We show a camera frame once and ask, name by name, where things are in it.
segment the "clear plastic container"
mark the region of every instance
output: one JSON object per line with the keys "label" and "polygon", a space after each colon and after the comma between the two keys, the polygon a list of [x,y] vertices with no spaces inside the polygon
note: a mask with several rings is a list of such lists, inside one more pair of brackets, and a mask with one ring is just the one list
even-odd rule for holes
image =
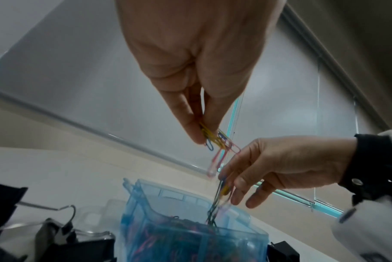
{"label": "clear plastic container", "polygon": [[123,258],[128,262],[264,262],[268,234],[235,207],[205,224],[212,202],[145,180],[132,185],[121,218]]}

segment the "plastic box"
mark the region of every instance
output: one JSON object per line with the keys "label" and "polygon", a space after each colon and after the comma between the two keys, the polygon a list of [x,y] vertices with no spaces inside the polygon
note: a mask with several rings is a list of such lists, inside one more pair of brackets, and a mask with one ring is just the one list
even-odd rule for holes
{"label": "plastic box", "polygon": [[212,202],[145,180],[132,185],[121,219],[123,257],[128,262],[264,262],[268,234],[235,207],[205,224]]}

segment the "ceiling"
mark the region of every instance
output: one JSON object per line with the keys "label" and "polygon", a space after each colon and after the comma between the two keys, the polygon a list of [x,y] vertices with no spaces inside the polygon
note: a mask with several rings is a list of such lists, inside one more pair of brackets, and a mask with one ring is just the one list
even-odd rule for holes
{"label": "ceiling", "polygon": [[392,93],[392,0],[331,0]]}

